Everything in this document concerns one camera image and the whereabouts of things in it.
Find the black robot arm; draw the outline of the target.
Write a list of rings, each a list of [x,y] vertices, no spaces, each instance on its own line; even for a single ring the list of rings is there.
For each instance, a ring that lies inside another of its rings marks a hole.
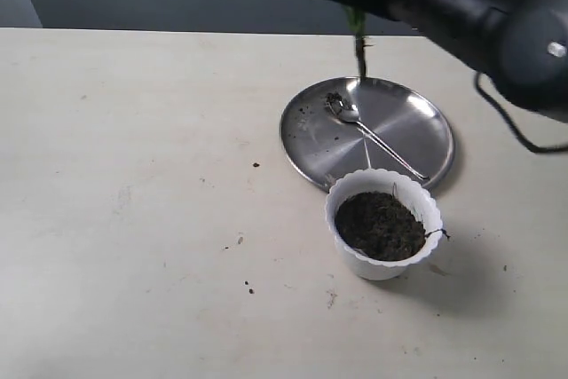
[[[567,0],[328,0],[415,28],[509,103],[567,120]]]

